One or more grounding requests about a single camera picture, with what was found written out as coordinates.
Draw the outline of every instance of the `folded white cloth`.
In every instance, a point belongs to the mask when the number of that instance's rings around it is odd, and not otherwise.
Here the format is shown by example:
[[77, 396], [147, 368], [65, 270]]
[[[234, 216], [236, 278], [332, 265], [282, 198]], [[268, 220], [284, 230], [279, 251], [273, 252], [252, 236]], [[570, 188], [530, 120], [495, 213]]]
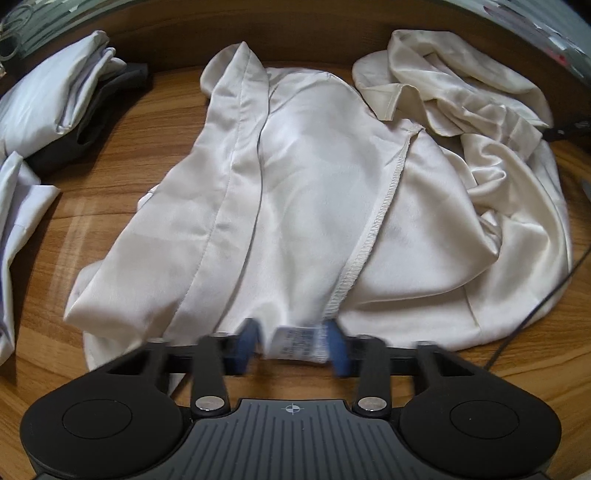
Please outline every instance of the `folded white cloth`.
[[40, 185], [22, 157], [12, 153], [0, 167], [0, 243], [2, 282], [2, 319], [0, 321], [0, 365], [15, 348], [12, 312], [10, 265], [17, 252], [27, 243], [43, 214], [57, 197], [59, 190]]
[[0, 154], [27, 158], [78, 124], [97, 82], [125, 67], [108, 42], [105, 32], [95, 31], [44, 60], [0, 98]]
[[0, 231], [2, 320], [0, 364], [15, 348], [10, 265], [59, 193], [23, 162], [71, 131], [98, 81], [125, 67], [96, 31], [39, 64], [0, 98]]

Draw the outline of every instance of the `satin fabric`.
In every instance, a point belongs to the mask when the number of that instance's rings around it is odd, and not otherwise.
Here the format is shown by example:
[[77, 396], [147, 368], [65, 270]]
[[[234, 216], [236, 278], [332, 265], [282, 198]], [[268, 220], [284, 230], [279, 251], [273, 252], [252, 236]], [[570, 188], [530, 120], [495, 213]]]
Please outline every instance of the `satin fabric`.
[[[397, 346], [461, 349], [508, 335], [571, 266], [566, 203], [538, 130], [552, 123], [544, 96], [449, 32], [395, 31], [387, 51], [355, 63], [353, 79], [386, 123], [413, 118], [455, 150], [440, 147], [445, 168], [497, 248], [476, 268], [461, 230], [467, 218], [439, 193], [448, 180], [409, 158], [392, 222], [342, 306], [342, 325]], [[459, 144], [443, 138], [456, 136]]]
[[0, 98], [0, 153], [29, 157], [80, 121], [98, 81], [125, 68], [102, 31], [40, 63]]
[[246, 317], [267, 353], [281, 329], [333, 317], [393, 346], [505, 336], [568, 271], [566, 207], [540, 91], [457, 40], [403, 46], [415, 86], [390, 51], [356, 63], [375, 114], [329, 73], [222, 50], [191, 153], [76, 280], [64, 319], [85, 330], [89, 366]]
[[12, 153], [1, 164], [0, 229], [3, 234], [0, 242], [0, 280], [2, 281], [0, 365], [15, 349], [10, 265], [59, 193], [59, 190], [51, 185], [40, 185], [39, 179], [19, 154]]
[[244, 43], [201, 85], [211, 101], [190, 155], [70, 296], [65, 320], [88, 332], [92, 367], [248, 316], [267, 346], [277, 327], [318, 325], [365, 263], [413, 139], [432, 142], [409, 120], [378, 121], [330, 73], [265, 70]]

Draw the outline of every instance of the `fabric fold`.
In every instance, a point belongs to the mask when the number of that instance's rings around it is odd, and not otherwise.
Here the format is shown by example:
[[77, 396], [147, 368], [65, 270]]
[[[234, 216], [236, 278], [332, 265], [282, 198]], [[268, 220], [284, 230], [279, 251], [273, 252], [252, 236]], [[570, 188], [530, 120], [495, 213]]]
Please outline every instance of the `fabric fold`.
[[2, 321], [0, 321], [0, 365], [12, 355], [16, 345], [12, 310], [10, 266], [59, 194], [51, 185], [40, 185], [39, 178], [22, 157], [13, 153], [0, 168], [0, 214], [3, 234], [0, 243], [2, 283]]
[[[261, 197], [265, 70], [240, 45], [213, 87], [191, 153], [130, 221], [65, 320], [125, 346], [212, 331], [240, 275]], [[98, 362], [109, 355], [103, 352]]]
[[523, 159], [552, 125], [536, 85], [451, 32], [396, 30], [386, 51], [355, 63], [353, 80], [381, 120], [400, 105], [437, 135], [480, 133]]
[[5, 156], [16, 151], [26, 159], [80, 122], [98, 81], [125, 68], [108, 42], [105, 32], [95, 31], [44, 60], [0, 98]]

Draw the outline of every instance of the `white fabric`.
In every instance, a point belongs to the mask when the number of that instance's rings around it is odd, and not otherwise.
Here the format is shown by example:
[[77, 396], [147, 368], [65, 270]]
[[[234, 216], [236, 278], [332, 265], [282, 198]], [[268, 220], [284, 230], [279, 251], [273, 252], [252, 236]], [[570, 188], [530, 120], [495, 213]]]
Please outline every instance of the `white fabric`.
[[[64, 319], [85, 330], [89, 366], [246, 317], [267, 352], [277, 329], [335, 316], [394, 346], [505, 336], [569, 269], [566, 207], [535, 128], [551, 123], [543, 96], [457, 40], [439, 41], [437, 58], [415, 42], [434, 75], [409, 46], [400, 62], [388, 52], [355, 65], [385, 122], [329, 73], [265, 71], [244, 43], [222, 50], [201, 78], [211, 101], [190, 155], [74, 285]], [[396, 86], [390, 60], [421, 85]], [[464, 65], [461, 78], [440, 74], [444, 61]], [[466, 72], [482, 85], [448, 88]], [[417, 122], [461, 134], [457, 153]]]
[[0, 365], [15, 348], [14, 316], [12, 312], [12, 282], [10, 265], [17, 252], [27, 243], [43, 214], [55, 200], [59, 190], [40, 185], [22, 157], [12, 153], [0, 167], [0, 228], [4, 232], [0, 243], [2, 255], [2, 320], [0, 321]]
[[83, 116], [97, 82], [125, 67], [96, 31], [38, 65], [0, 98], [0, 364], [15, 349], [10, 265], [59, 191], [40, 185], [23, 162], [71, 131]]
[[0, 98], [0, 154], [27, 158], [78, 124], [97, 82], [125, 67], [108, 42], [105, 32], [95, 31], [43, 61]]
[[579, 476], [575, 477], [573, 480], [591, 480], [591, 470], [587, 470], [585, 473], [581, 473]]

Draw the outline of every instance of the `wooden table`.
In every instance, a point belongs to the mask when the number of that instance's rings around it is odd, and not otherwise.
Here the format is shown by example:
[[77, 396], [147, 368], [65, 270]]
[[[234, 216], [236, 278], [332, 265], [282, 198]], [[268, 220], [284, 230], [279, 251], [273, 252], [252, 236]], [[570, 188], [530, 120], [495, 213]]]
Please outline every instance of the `wooden table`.
[[[350, 81], [349, 68], [315, 65]], [[62, 321], [78, 271], [105, 256], [135, 212], [137, 200], [189, 152], [203, 126], [206, 100], [200, 69], [159, 74], [154, 89], [118, 123], [108, 140], [78, 165], [48, 179], [62, 195], [12, 266], [17, 354], [0, 368], [0, 475], [29, 480], [33, 470], [18, 426], [37, 398], [86, 371], [78, 330]], [[556, 144], [570, 206], [575, 258], [591, 244], [591, 204], [580, 177], [591, 161], [570, 144]], [[483, 364], [496, 344], [462, 355]], [[228, 379], [239, 397], [347, 398], [355, 382], [336, 380], [329, 367], [254, 362], [251, 375]], [[562, 301], [507, 349], [495, 373], [548, 402], [562, 421], [563, 438], [550, 467], [557, 480], [591, 468], [591, 260]], [[411, 394], [406, 378], [392, 380], [397, 404]], [[187, 401], [187, 391], [179, 402]]]

